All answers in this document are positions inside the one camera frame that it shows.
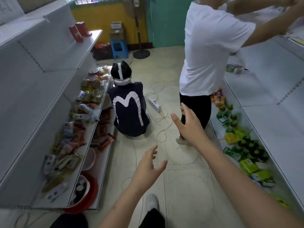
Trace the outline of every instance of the black shorts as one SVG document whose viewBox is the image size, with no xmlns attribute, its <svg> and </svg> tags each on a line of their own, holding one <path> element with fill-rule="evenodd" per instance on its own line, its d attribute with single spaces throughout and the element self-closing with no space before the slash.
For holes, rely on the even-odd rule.
<svg viewBox="0 0 304 228">
<path fill-rule="evenodd" d="M 193 110 L 201 122 L 202 127 L 205 129 L 211 116 L 211 98 L 210 95 L 203 96 L 185 96 L 179 93 L 181 103 Z M 181 122 L 186 123 L 184 115 L 181 116 Z"/>
</svg>

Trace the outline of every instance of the white sneaker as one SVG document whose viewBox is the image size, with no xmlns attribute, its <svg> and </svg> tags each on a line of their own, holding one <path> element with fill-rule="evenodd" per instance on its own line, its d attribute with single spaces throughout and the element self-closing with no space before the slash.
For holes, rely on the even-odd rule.
<svg viewBox="0 0 304 228">
<path fill-rule="evenodd" d="M 181 140 L 180 137 L 176 138 L 176 142 L 181 145 L 189 146 L 189 142 L 187 142 L 186 140 Z"/>
<path fill-rule="evenodd" d="M 158 199 L 154 194 L 149 194 L 146 199 L 146 211 L 150 211 L 153 208 L 159 211 Z"/>
</svg>

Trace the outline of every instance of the plastic stool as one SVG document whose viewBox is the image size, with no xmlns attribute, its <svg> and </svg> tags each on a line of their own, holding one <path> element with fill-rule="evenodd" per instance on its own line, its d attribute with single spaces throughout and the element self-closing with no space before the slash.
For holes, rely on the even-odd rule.
<svg viewBox="0 0 304 228">
<path fill-rule="evenodd" d="M 116 59 L 117 56 L 122 56 L 126 59 L 129 57 L 129 50 L 124 40 L 111 40 L 111 47 L 114 59 Z"/>
</svg>

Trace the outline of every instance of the window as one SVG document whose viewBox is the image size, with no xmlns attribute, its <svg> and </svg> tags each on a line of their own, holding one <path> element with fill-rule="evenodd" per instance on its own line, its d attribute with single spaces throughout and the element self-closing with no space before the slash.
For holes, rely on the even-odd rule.
<svg viewBox="0 0 304 228">
<path fill-rule="evenodd" d="M 76 5 L 90 4 L 90 3 L 108 3 L 108 2 L 119 2 L 120 0 L 76 0 Z"/>
</svg>

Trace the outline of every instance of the person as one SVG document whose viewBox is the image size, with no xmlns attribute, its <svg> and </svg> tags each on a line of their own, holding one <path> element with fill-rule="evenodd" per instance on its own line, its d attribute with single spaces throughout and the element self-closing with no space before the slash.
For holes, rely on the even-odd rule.
<svg viewBox="0 0 304 228">
<path fill-rule="evenodd" d="M 210 95 L 222 84 L 230 53 L 264 42 L 304 16 L 304 0 L 197 0 L 185 23 L 185 60 L 179 80 L 180 102 L 191 108 L 205 129 L 211 116 Z M 272 5 L 291 6 L 282 15 L 257 25 L 234 17 Z M 188 145 L 183 136 L 177 143 Z"/>
<path fill-rule="evenodd" d="M 108 91 L 116 114 L 114 125 L 120 133 L 131 137 L 144 134 L 150 120 L 146 115 L 142 83 L 131 82 L 132 70 L 125 61 L 114 63 L 111 75 L 116 84 Z"/>
<path fill-rule="evenodd" d="M 205 134 L 193 110 L 189 109 L 184 103 L 181 103 L 181 110 L 186 119 L 185 124 L 181 122 L 176 114 L 171 114 L 173 122 L 180 134 L 207 161 L 216 180 L 246 227 L 304 227 L 290 211 L 253 183 L 222 151 L 215 147 Z M 154 168 L 152 160 L 157 154 L 156 148 L 157 146 L 154 146 L 143 155 L 131 183 L 115 202 L 100 228 L 128 227 L 140 198 L 166 168 L 167 160 Z M 147 197 L 146 207 L 149 212 L 143 219 L 140 228 L 165 227 L 165 220 L 160 217 L 161 214 L 155 196 L 149 195 Z"/>
</svg>

